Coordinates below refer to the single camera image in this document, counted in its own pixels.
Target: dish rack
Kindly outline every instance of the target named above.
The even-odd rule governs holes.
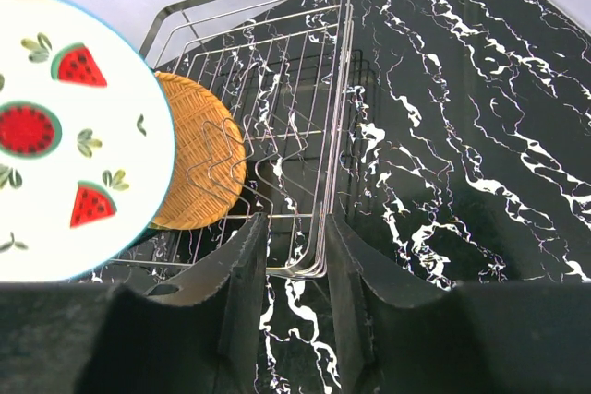
[[[149,257],[120,256],[110,263],[166,269],[170,277],[207,250],[221,246],[255,212],[263,211],[270,224],[268,274],[321,277],[326,272],[324,220],[333,210],[339,147],[346,131],[351,0],[269,0],[210,18],[189,19],[195,8],[216,1],[186,0],[167,6],[157,15],[139,52],[144,58],[155,57],[150,62],[154,70],[196,80],[230,110],[247,151],[242,194],[212,226],[177,235],[168,246],[164,238],[170,233],[161,233],[152,239]],[[292,6],[297,2],[301,11],[282,11],[286,1]],[[210,21],[227,22],[261,8],[267,10],[263,19],[243,20],[229,31],[206,36],[198,33],[199,26]],[[173,17],[181,17],[183,23],[164,30]],[[179,40],[179,34],[185,37]],[[170,60],[167,54],[175,56]],[[234,165],[228,166],[231,172]],[[182,251],[184,244],[190,245],[188,256]]]

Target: white plate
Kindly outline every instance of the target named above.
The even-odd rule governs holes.
[[[162,205],[172,115],[142,59],[90,14],[64,0],[0,11],[0,281],[72,278]]]

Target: woven basket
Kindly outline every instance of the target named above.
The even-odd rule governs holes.
[[[247,176],[240,129],[199,83],[169,73],[156,77],[173,111],[176,161],[170,190],[151,227],[192,230],[211,225],[236,203]]]

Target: watermelon slice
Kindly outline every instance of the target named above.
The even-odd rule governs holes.
[[[57,148],[62,126],[51,111],[28,101],[0,106],[0,151],[20,158],[40,158]]]
[[[91,87],[107,86],[90,50],[80,42],[67,46],[55,55],[52,61],[52,79]]]
[[[91,182],[78,182],[70,228],[112,217],[116,212],[117,207],[111,196],[101,186]]]

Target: black marble countertop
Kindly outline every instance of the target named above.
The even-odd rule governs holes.
[[[589,37],[545,0],[352,3],[335,212],[445,290],[590,281]],[[256,388],[340,392],[325,278],[268,278]]]

